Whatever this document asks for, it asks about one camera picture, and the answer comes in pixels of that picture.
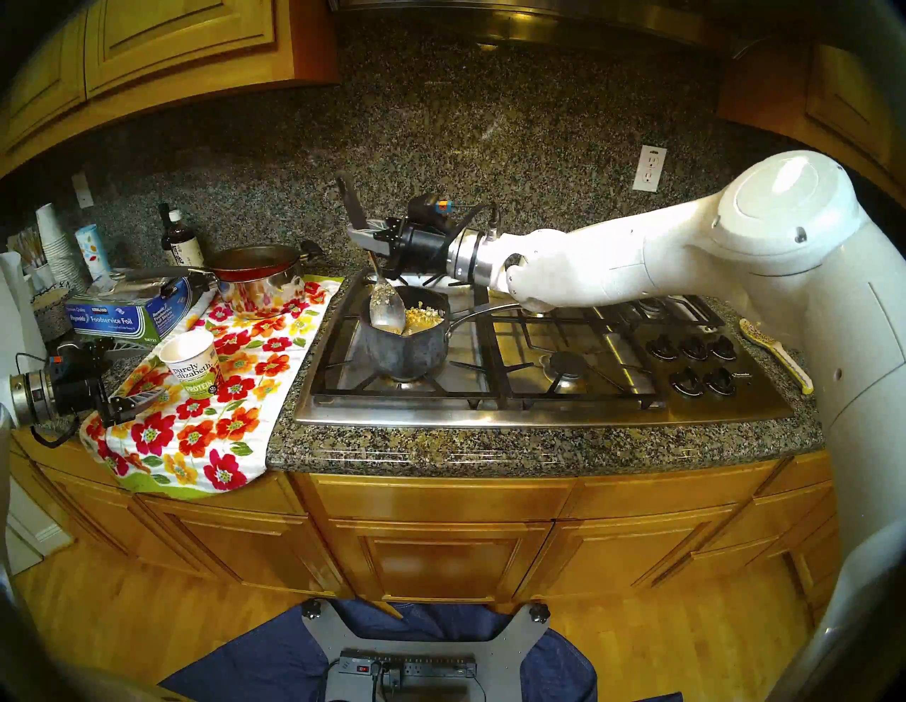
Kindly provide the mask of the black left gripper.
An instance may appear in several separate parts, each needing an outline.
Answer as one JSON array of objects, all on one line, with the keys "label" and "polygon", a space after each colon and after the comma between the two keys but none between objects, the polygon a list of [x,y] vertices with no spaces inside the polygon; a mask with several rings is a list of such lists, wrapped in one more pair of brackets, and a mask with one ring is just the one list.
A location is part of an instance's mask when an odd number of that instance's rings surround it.
[{"label": "black left gripper", "polygon": [[143,391],[131,396],[113,396],[111,404],[102,375],[111,362],[144,359],[152,346],[134,341],[113,340],[107,351],[55,351],[48,358],[48,414],[50,419],[75,416],[95,410],[104,427],[113,422],[137,419],[165,391]]}]

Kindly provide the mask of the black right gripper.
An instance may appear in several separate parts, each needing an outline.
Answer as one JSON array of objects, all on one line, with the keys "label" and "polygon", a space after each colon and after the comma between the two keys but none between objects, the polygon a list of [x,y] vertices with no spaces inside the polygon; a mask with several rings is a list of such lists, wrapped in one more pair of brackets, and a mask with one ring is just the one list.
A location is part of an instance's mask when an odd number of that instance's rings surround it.
[{"label": "black right gripper", "polygon": [[347,235],[359,248],[382,258],[385,279],[417,286],[418,274],[446,273],[448,248],[457,229],[452,220],[438,228],[409,218],[388,218],[388,225],[347,225]]}]

